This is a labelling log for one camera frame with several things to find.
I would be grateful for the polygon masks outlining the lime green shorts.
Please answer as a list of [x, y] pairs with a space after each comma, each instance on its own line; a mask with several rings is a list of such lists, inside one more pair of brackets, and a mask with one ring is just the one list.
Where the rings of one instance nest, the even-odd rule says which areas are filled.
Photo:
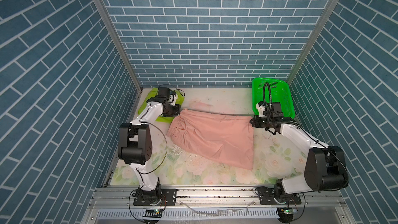
[[164, 99], [156, 97], [157, 90], [158, 88], [154, 88], [149, 92], [144, 103], [138, 110], [138, 115], [142, 116], [142, 122], [148, 122], [152, 120], [156, 116], [156, 114], [159, 114], [159, 117], [156, 119], [156, 121], [172, 123], [175, 117], [162, 117], [162, 104], [170, 103], [172, 105], [180, 104], [180, 106], [182, 106], [182, 103], [184, 102], [185, 92], [180, 89], [171, 89], [174, 91], [174, 99], [173, 101], [168, 102]]

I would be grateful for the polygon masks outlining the pink shorts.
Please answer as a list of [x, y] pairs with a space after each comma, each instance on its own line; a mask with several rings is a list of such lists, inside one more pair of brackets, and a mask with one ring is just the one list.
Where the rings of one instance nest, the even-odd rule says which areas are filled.
[[232, 167], [252, 170], [254, 128], [250, 116], [183, 110], [167, 132], [181, 149]]

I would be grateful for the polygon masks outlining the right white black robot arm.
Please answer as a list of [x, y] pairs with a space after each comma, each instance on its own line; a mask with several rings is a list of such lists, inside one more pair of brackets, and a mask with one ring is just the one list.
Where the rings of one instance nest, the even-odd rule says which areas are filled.
[[250, 120], [254, 128], [281, 134], [292, 141], [306, 156], [303, 174], [291, 178], [278, 179], [273, 188], [258, 187], [256, 194], [261, 204], [286, 204], [299, 194], [316, 191], [338, 191], [348, 186], [349, 174], [346, 168], [344, 151], [338, 146], [330, 146], [306, 132], [299, 123], [290, 117], [260, 117]]

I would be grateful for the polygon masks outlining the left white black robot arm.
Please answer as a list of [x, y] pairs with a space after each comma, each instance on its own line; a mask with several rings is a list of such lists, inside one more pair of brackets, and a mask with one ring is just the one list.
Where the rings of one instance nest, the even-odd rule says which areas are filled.
[[176, 117], [179, 113], [179, 104], [164, 97], [153, 97], [137, 118], [119, 127], [118, 158], [132, 168], [139, 181], [138, 189], [133, 191], [135, 206], [166, 205], [160, 179], [149, 162], [152, 156], [150, 128], [157, 128], [154, 122], [158, 117]]

